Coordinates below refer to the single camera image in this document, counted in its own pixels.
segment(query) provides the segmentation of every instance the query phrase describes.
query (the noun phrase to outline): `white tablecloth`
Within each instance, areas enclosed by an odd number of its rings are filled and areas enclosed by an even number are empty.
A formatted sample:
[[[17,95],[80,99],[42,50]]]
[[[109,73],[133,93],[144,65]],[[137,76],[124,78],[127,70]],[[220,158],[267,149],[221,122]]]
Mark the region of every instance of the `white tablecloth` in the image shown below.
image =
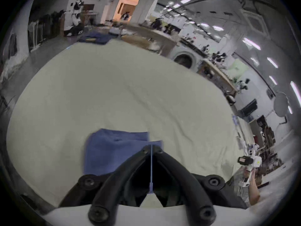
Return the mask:
[[[20,176],[57,206],[83,174],[84,143],[107,128],[150,132],[190,172],[227,181],[242,155],[232,112],[211,82],[123,41],[75,43],[30,81],[7,133]]]

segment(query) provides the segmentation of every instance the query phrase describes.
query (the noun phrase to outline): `ceiling light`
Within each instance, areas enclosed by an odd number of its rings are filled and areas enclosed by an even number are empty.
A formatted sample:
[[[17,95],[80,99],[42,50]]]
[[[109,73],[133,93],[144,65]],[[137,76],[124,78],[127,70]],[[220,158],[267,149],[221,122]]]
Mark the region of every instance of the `ceiling light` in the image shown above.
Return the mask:
[[[186,2],[190,2],[190,0],[182,0],[181,3],[186,3]]]
[[[251,58],[251,59],[254,61],[254,63],[256,64],[256,66],[259,65],[259,62],[256,59],[254,59],[254,58]]]
[[[247,45],[250,45],[250,46],[254,46],[255,48],[257,48],[258,50],[261,50],[261,48],[256,44],[254,43],[253,41],[247,39],[247,38],[243,38],[243,42]]]
[[[208,24],[201,24],[203,27],[205,28],[209,28],[209,25]]]
[[[217,27],[217,26],[212,26],[216,31],[224,31],[223,28],[221,27]]]
[[[293,113],[292,108],[290,106],[288,106],[288,110],[291,114]]]
[[[271,64],[278,69],[278,65],[275,64],[275,62],[271,59],[271,58],[267,58],[269,62],[271,62]]]
[[[301,95],[300,95],[300,91],[299,91],[298,87],[296,86],[296,84],[293,81],[290,82],[290,85],[293,88],[293,91],[295,92],[296,97],[297,97],[297,99],[299,101],[299,104],[300,104],[300,107],[301,107]]]
[[[272,76],[269,76],[269,77],[270,77],[271,81],[273,81],[273,83],[274,83],[275,85],[277,85],[277,82],[274,80],[274,78],[273,78]]]

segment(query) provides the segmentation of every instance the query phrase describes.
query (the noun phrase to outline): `black bolt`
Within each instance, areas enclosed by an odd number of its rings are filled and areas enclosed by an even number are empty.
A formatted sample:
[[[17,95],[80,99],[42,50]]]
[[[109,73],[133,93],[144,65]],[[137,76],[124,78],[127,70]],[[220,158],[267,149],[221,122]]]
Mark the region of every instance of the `black bolt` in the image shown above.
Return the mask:
[[[209,184],[211,186],[217,186],[219,184],[219,181],[218,181],[217,178],[212,178],[212,179],[209,180]]]
[[[93,186],[94,185],[94,180],[92,178],[87,178],[85,180],[85,186]]]
[[[214,210],[211,207],[203,207],[200,210],[200,217],[205,221],[213,221],[215,219]]]
[[[109,212],[103,207],[94,206],[90,208],[88,216],[93,222],[103,223],[109,218]]]

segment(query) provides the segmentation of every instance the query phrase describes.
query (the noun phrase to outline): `person's arm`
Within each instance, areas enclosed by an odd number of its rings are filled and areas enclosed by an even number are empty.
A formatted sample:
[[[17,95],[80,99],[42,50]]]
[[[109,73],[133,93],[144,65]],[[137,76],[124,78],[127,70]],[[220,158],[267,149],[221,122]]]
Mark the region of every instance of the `person's arm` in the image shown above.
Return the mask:
[[[251,173],[252,175],[251,175],[250,185],[249,185],[249,201],[251,205],[255,205],[256,203],[258,203],[258,200],[260,198],[260,193],[255,182],[255,170],[253,170]]]

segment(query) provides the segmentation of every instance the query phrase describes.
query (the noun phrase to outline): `blue towel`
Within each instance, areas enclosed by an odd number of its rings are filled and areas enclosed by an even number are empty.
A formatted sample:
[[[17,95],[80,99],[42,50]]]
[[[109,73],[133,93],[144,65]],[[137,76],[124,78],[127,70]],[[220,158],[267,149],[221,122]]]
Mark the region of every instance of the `blue towel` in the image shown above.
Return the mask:
[[[115,37],[116,36],[113,36],[113,35],[102,34],[99,32],[92,31],[86,35],[81,36],[78,41],[86,42],[86,43],[106,44],[107,42],[109,42],[110,39],[115,38]],[[90,38],[96,38],[95,42],[86,41],[86,39],[90,39]]]
[[[162,148],[162,141],[148,141],[148,132],[100,129],[87,139],[84,174],[98,176],[113,172],[128,158],[150,144]]]

